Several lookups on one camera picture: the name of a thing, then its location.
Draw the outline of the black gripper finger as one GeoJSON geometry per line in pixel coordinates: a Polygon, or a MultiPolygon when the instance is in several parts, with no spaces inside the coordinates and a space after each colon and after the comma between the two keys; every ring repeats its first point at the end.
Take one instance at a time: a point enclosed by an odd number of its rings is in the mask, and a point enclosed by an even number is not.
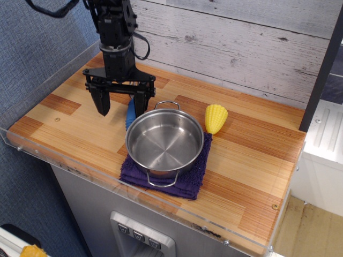
{"type": "Polygon", "coordinates": [[[136,117],[139,117],[146,111],[149,99],[150,99],[149,83],[140,82],[139,85],[136,87],[136,91],[133,97],[134,104],[135,104],[136,117]]]}
{"type": "Polygon", "coordinates": [[[96,86],[91,84],[89,86],[89,92],[96,106],[98,113],[106,116],[110,109],[110,95],[106,87],[96,86]]]}

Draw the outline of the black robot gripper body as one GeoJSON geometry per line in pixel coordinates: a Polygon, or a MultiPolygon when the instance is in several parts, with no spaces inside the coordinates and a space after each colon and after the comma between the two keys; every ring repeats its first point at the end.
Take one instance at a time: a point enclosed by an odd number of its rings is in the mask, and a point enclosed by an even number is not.
{"type": "Polygon", "coordinates": [[[131,50],[102,52],[104,67],[84,69],[86,88],[93,95],[104,97],[109,93],[155,96],[155,76],[137,69],[131,50]]]}

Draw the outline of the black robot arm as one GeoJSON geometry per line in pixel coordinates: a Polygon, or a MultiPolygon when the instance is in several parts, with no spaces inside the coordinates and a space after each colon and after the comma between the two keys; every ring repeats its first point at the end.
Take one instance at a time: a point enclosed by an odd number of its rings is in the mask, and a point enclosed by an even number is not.
{"type": "Polygon", "coordinates": [[[142,115],[148,101],[155,96],[155,76],[136,67],[136,60],[145,60],[135,52],[134,37],[138,24],[130,1],[84,1],[90,11],[97,33],[104,66],[85,69],[86,89],[90,92],[97,111],[106,116],[110,109],[110,94],[133,96],[136,116],[142,115]]]}

